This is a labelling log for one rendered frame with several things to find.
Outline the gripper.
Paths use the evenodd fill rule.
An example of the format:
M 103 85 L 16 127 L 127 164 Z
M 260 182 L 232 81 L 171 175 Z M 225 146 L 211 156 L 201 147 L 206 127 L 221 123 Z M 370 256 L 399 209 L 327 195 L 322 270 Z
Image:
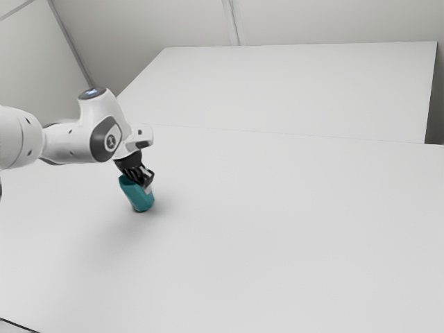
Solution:
M 152 192 L 152 182 L 155 173 L 146 168 L 142 163 L 142 152 L 135 151 L 130 155 L 114 160 L 118 170 L 122 172 L 129 180 L 136 184 L 143 184 L 145 194 Z

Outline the teal faceted mug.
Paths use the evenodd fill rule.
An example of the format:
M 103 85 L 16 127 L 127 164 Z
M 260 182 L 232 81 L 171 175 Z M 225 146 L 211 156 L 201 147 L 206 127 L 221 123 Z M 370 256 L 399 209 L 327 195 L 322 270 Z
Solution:
M 145 194 L 143 186 L 129 180 L 125 175 L 119 177 L 119 186 L 136 212 L 146 212 L 153 206 L 153 191 Z

